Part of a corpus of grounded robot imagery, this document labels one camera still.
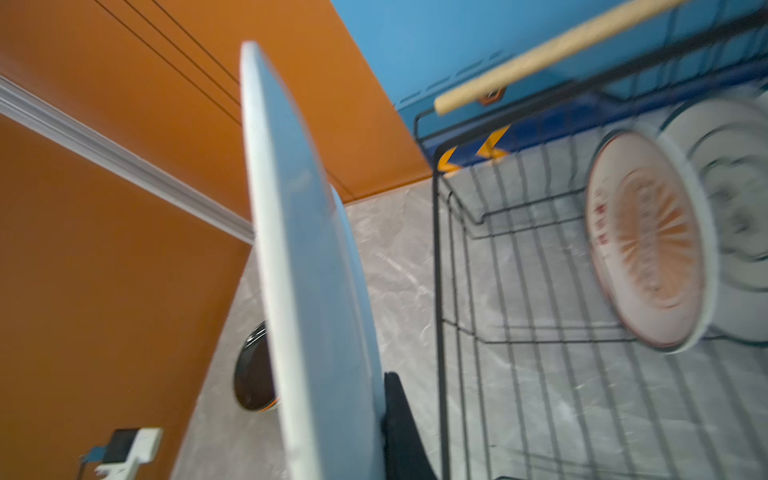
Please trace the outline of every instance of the wooden handle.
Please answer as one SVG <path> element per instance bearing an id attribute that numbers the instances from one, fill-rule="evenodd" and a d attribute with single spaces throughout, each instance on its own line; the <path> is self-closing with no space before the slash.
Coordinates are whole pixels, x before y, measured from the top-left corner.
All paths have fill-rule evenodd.
<path id="1" fill-rule="evenodd" d="M 454 111 L 684 2 L 687 0 L 632 0 L 619 5 L 438 96 L 435 111 L 440 115 Z"/>

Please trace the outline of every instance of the charger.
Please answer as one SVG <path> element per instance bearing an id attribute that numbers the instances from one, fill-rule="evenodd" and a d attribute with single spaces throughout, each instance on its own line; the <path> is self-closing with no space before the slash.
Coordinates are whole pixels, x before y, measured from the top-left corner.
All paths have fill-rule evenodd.
<path id="1" fill-rule="evenodd" d="M 154 460 L 162 437 L 163 429 L 159 428 L 117 429 L 106 447 L 95 447 L 83 458 L 83 465 L 100 461 L 96 475 L 107 480 L 133 480 L 139 465 Z"/>

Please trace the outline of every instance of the white molding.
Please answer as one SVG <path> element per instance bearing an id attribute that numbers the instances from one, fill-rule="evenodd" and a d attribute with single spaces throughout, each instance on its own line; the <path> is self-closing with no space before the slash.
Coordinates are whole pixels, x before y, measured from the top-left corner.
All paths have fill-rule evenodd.
<path id="1" fill-rule="evenodd" d="M 2 76 L 0 114 L 229 235 L 253 244 L 253 227 L 248 220 Z"/>

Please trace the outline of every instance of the yellow arrow sticker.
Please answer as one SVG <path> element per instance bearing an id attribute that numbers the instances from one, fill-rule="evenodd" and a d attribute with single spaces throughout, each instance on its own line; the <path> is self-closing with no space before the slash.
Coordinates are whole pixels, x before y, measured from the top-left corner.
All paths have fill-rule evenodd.
<path id="1" fill-rule="evenodd" d="M 451 155 L 453 155 L 453 152 L 456 151 L 456 147 L 453 147 L 451 150 L 446 151 L 442 157 L 440 157 L 440 161 L 437 163 L 437 169 L 441 172 L 455 172 L 457 170 L 461 170 L 462 168 L 457 165 L 451 165 L 448 163 L 448 160 L 451 158 Z"/>
<path id="2" fill-rule="evenodd" d="M 496 148 L 496 144 L 499 140 L 502 139 L 504 134 L 507 133 L 509 127 L 510 125 L 507 125 L 506 127 L 499 128 L 497 131 L 490 134 L 488 136 L 488 140 L 483 143 L 482 147 L 480 147 L 480 150 L 478 150 L 476 155 L 478 157 L 488 158 L 489 160 L 493 161 L 499 161 L 503 157 L 509 155 L 508 151 L 502 150 L 501 148 Z"/>

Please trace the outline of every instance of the patterned plate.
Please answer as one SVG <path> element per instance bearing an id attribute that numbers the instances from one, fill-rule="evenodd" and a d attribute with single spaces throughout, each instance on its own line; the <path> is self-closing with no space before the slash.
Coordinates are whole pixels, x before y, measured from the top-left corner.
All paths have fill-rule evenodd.
<path id="1" fill-rule="evenodd" d="M 664 352 L 692 346 L 712 319 L 718 260 L 707 199 L 682 154 L 642 128 L 611 132 L 594 155 L 586 221 L 624 325 Z"/>

